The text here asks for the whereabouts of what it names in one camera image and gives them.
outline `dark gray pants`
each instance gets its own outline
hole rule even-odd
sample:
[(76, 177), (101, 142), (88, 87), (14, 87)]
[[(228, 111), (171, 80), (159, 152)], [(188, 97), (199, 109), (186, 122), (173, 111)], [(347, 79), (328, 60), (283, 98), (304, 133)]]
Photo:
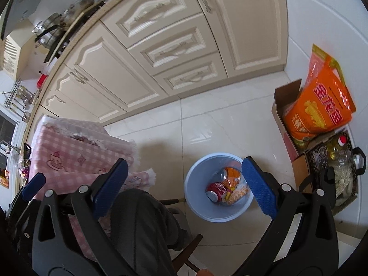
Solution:
[(111, 241), (140, 276), (176, 276), (169, 249), (184, 237), (174, 216), (145, 191), (120, 193), (111, 211)]

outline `stainless steel pot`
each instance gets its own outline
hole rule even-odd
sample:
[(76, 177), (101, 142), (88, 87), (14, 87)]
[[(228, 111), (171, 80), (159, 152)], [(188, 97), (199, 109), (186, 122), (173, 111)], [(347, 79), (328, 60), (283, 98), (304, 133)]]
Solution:
[(69, 8), (64, 11), (60, 19), (60, 23), (64, 30), (66, 31), (81, 12), (93, 5), (94, 2), (95, 0), (77, 0), (75, 3), (71, 4)]
[(53, 13), (49, 16), (44, 22), (39, 22), (32, 33), (36, 33), (37, 36), (40, 36), (43, 32), (51, 27), (55, 26), (55, 29), (44, 34), (37, 42), (36, 47), (43, 45), (45, 48), (50, 49), (55, 40), (62, 34), (63, 29), (60, 27), (60, 18), (61, 14), (57, 12)]

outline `black handle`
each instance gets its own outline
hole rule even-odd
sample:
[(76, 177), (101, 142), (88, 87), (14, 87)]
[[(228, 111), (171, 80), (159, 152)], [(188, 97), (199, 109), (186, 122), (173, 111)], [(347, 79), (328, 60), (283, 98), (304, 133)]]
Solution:
[(367, 157), (359, 147), (353, 148), (351, 152), (353, 153), (353, 155), (361, 155), (363, 157), (364, 159), (363, 168), (359, 168), (356, 170), (356, 175), (363, 175), (365, 173), (365, 168), (367, 167)]
[(45, 31), (43, 31), (39, 36), (37, 36), (35, 39), (34, 39), (34, 42), (37, 42), (42, 36), (44, 36), (45, 34), (47, 33), (50, 33), (51, 31), (54, 31), (56, 30), (57, 28), (59, 28), (60, 25), (53, 25), (52, 27), (50, 27), (49, 29), (46, 29)]

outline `metal rivet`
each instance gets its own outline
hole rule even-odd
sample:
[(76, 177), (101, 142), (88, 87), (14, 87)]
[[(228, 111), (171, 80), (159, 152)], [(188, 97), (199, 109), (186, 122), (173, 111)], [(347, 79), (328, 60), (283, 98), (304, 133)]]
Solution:
[(281, 189), (282, 189), (283, 191), (285, 191), (285, 192), (290, 192), (290, 191), (291, 191), (291, 187), (290, 187), (290, 185), (288, 185), (288, 184), (283, 184), (283, 185), (281, 186)]
[(85, 192), (87, 192), (87, 191), (88, 191), (88, 189), (89, 189), (89, 187), (88, 187), (87, 185), (82, 185), (82, 186), (80, 186), (80, 187), (78, 188), (78, 192), (79, 192), (79, 193), (85, 193)]
[(322, 189), (317, 189), (317, 194), (319, 196), (323, 196), (325, 194), (325, 192)]
[(47, 191), (45, 192), (45, 196), (46, 196), (46, 197), (50, 197), (50, 196), (52, 196), (52, 194), (54, 194), (54, 191), (52, 191), (52, 190), (47, 190)]

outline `light blue trash can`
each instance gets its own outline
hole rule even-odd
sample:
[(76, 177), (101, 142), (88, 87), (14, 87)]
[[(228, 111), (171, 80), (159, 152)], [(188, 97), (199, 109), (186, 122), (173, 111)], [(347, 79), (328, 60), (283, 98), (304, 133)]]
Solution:
[(246, 211), (253, 200), (253, 193), (248, 193), (231, 206), (213, 203), (206, 195), (206, 188), (211, 182), (218, 181), (218, 172), (232, 167), (242, 171), (242, 159), (229, 153), (211, 153), (198, 160), (185, 178), (185, 199), (191, 210), (210, 222), (228, 222)]

